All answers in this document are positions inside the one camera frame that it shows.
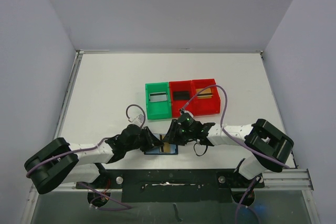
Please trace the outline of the gold striped card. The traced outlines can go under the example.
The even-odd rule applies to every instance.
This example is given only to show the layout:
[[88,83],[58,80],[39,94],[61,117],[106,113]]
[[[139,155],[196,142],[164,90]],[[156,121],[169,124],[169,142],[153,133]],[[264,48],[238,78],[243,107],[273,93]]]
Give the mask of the gold striped card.
[[164,145],[160,147],[160,154],[174,155],[176,154],[176,145],[164,142]]

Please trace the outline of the blue leather card holder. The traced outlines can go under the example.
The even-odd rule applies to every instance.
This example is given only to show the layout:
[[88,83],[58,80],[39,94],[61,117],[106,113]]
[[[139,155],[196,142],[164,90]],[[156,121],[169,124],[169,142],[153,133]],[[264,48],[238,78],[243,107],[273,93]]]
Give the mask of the blue leather card holder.
[[177,145],[164,142],[163,146],[144,152],[144,155],[177,155],[178,152],[179,149]]

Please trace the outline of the gold numbered card sleeve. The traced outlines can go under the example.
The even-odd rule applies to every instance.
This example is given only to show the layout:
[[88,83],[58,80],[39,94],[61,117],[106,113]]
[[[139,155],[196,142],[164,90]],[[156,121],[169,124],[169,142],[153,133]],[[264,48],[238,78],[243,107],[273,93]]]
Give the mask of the gold numbered card sleeve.
[[211,99],[213,96],[212,89],[196,89],[196,94],[198,99]]

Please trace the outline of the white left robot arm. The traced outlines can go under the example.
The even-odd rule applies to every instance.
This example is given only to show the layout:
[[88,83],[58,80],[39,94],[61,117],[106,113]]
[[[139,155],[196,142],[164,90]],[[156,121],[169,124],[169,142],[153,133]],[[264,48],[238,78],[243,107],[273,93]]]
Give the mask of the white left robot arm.
[[75,167],[115,163],[129,151],[145,153],[163,145],[147,126],[130,124],[120,134],[104,137],[97,144],[74,144],[58,137],[30,157],[24,168],[39,194],[46,194],[70,182],[68,177]]

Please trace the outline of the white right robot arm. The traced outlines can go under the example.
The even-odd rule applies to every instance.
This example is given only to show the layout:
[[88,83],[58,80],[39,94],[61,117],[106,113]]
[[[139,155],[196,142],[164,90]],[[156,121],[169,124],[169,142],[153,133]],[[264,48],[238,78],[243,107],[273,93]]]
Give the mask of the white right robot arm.
[[186,145],[188,142],[204,146],[236,145],[252,152],[236,168],[234,182],[247,186],[252,179],[266,170],[280,173],[292,149],[293,140],[265,119],[238,126],[221,126],[218,123],[201,123],[189,113],[173,119],[163,138],[164,142]]

